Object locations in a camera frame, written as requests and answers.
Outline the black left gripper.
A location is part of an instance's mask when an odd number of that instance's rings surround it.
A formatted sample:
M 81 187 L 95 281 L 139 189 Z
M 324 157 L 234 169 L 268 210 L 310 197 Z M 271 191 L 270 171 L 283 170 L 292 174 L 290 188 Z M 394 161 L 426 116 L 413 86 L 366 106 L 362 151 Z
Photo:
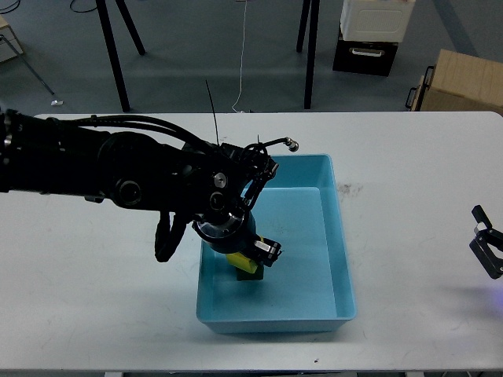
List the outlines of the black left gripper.
M 271 267 L 282 253 L 277 241 L 259 238 L 251 211 L 241 216 L 229 214 L 220 225 L 194 221 L 193 229 L 212 250 L 233 254 L 251 249 L 251 258 L 266 267 Z

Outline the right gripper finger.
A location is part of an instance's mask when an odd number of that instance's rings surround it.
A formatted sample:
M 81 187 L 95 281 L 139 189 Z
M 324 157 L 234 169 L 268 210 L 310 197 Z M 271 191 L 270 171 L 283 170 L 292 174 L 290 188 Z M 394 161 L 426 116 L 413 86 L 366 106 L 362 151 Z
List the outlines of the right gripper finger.
M 502 277 L 502 258 L 498 257 L 490 247 L 502 251 L 502 232 L 493 228 L 480 205 L 473 207 L 472 215 L 477 225 L 474 228 L 475 237 L 469 246 L 488 275 L 496 280 Z

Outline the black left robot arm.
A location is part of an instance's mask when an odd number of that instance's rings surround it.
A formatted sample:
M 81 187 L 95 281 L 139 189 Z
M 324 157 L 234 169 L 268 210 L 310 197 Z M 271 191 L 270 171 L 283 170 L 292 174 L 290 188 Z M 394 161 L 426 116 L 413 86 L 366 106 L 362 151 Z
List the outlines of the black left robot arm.
M 1 114 L 1 190 L 110 199 L 160 213 L 155 256 L 168 261 L 188 225 L 215 251 L 271 266 L 278 242 L 255 231 L 252 208 L 277 163 L 268 146 L 212 144 L 143 115 L 37 119 Z

